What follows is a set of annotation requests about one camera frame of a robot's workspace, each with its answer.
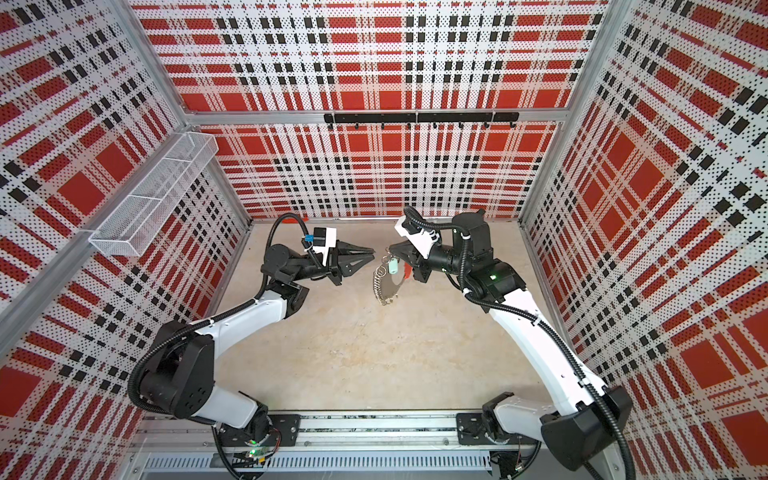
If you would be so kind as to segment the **metal keyring gauge red handle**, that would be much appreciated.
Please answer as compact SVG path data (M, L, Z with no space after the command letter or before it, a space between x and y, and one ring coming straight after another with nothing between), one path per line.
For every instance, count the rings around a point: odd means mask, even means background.
M410 278L412 273L411 266L398 258L399 272L396 275L390 275L387 262L392 257L395 256L386 254L373 273L372 288L374 297L382 306L391 304L397 298L400 288Z

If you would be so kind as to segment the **key with green cover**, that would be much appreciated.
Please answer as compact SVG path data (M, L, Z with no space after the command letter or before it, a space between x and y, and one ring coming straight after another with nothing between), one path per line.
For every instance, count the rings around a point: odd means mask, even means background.
M399 272L399 259L392 257L387 262L387 268L390 275L396 275Z

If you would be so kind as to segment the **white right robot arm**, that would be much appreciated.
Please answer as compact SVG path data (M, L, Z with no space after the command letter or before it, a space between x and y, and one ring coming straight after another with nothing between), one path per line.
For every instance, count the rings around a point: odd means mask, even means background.
M636 478L623 433L633 407L626 389L609 386L577 357L522 277L495 256L484 211L434 222L407 206L395 229L403 240L391 245L389 253L409 265L418 282L427 282L434 272L445 274L466 301L512 338L551 399L545 404L502 393L483 405L476 436L501 445L515 437L530 438L566 469L583 468L595 479L604 474L593 458L615 450L619 460L608 462L607 473Z

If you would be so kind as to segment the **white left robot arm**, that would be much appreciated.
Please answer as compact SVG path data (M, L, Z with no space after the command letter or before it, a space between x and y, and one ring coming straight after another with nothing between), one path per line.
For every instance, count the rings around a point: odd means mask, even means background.
M168 322L128 378L131 402L147 412L211 425L233 444L262 444L274 431L268 408L242 392L217 385L215 363L227 350L259 330L297 313L308 296L305 279L340 285L374 260L371 248L346 242L303 253L276 244L266 248L261 294L223 313L193 324Z

